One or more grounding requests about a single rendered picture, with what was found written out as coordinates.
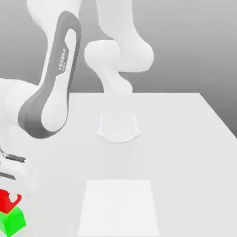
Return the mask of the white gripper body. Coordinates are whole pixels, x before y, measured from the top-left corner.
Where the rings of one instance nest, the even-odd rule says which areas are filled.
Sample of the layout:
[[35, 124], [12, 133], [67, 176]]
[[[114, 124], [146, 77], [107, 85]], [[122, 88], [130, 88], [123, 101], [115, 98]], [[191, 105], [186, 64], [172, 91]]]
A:
[[38, 188], [38, 176], [32, 167], [24, 163], [17, 166], [0, 165], [0, 189], [30, 197]]

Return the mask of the small red cube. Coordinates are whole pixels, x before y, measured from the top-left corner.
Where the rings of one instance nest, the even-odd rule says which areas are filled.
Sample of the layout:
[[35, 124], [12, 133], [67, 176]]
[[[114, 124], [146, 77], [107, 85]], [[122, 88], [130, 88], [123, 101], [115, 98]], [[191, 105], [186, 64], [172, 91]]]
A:
[[22, 196], [17, 194], [17, 199], [12, 202], [10, 200], [10, 193], [0, 189], [0, 212], [8, 214], [21, 200]]

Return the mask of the small green cube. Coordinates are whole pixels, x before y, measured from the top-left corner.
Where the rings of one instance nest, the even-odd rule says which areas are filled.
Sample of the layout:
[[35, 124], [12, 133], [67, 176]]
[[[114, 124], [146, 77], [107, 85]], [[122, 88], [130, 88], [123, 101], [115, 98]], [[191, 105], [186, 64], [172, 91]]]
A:
[[19, 207], [14, 207], [9, 213], [0, 212], [0, 231], [6, 237], [11, 237], [25, 226], [25, 217]]

